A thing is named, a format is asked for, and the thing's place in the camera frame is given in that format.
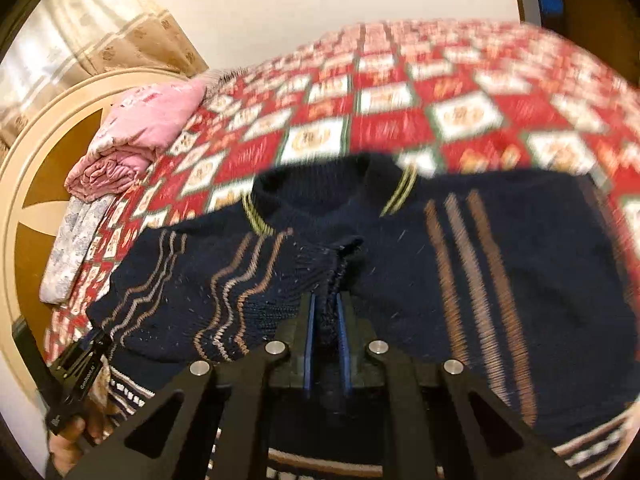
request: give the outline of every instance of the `bed headboard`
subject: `bed headboard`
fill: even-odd
[[[86,152],[119,94],[180,79],[185,78],[149,68],[87,79],[50,102],[25,127],[0,167],[0,351],[31,398],[36,390],[33,371],[18,352],[12,331],[26,322],[44,352],[51,306],[39,300],[38,290],[69,199],[63,186],[66,174]]]

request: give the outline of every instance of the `sweater collar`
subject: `sweater collar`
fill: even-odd
[[[256,179],[252,206],[261,221],[276,228],[352,214],[377,218],[395,210],[402,195],[406,198],[412,184],[408,173],[379,153],[279,167]],[[415,181],[415,170],[412,175]]]

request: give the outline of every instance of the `rolled pink blanket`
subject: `rolled pink blanket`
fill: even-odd
[[[84,202],[129,189],[176,139],[202,101],[199,80],[153,84],[126,92],[111,109],[65,188]]]

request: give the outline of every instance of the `screw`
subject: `screw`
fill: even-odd
[[[462,373],[465,366],[457,359],[449,359],[444,363],[444,370],[451,375],[458,375]]]
[[[196,361],[194,363],[191,363],[191,366],[189,367],[189,371],[193,375],[197,376],[206,374],[210,369],[211,366],[209,366],[209,363],[207,363],[206,361]]]
[[[282,341],[269,341],[264,349],[267,351],[267,354],[278,355],[282,354],[286,350],[287,346]]]
[[[389,345],[386,341],[382,341],[380,339],[376,339],[369,343],[369,350],[374,354],[386,354],[389,351]]]

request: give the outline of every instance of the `floral pattern on curtain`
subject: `floral pattern on curtain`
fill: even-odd
[[[0,63],[0,162],[57,95],[91,76],[135,67],[186,76],[207,69],[153,0],[42,0]]]

